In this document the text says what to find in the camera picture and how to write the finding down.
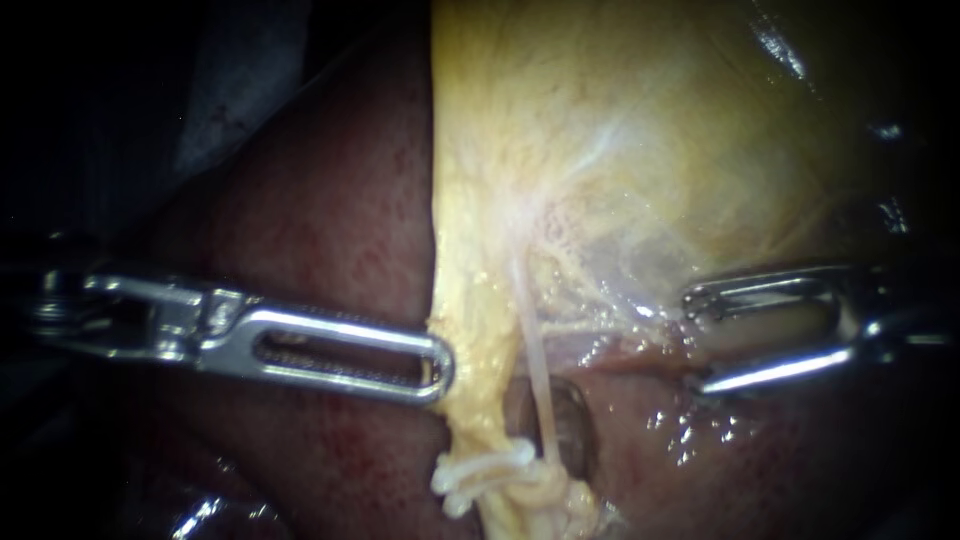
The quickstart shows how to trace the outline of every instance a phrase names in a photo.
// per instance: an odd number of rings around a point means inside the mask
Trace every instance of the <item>metal clamp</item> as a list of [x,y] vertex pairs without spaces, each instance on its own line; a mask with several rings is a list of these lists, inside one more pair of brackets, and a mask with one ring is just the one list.
[[[57,287],[18,300],[30,332],[43,345],[115,362],[184,365],[243,379],[328,390],[423,406],[442,398],[453,383],[454,358],[443,340],[422,332],[306,306],[273,302],[217,284],[158,273],[115,261],[69,271],[20,266],[35,283],[56,276]],[[89,313],[67,316],[83,303]],[[55,325],[36,325],[37,310]],[[324,358],[283,365],[259,354],[263,338],[279,332],[297,339],[409,355],[419,360],[417,380],[390,372],[351,369]]]

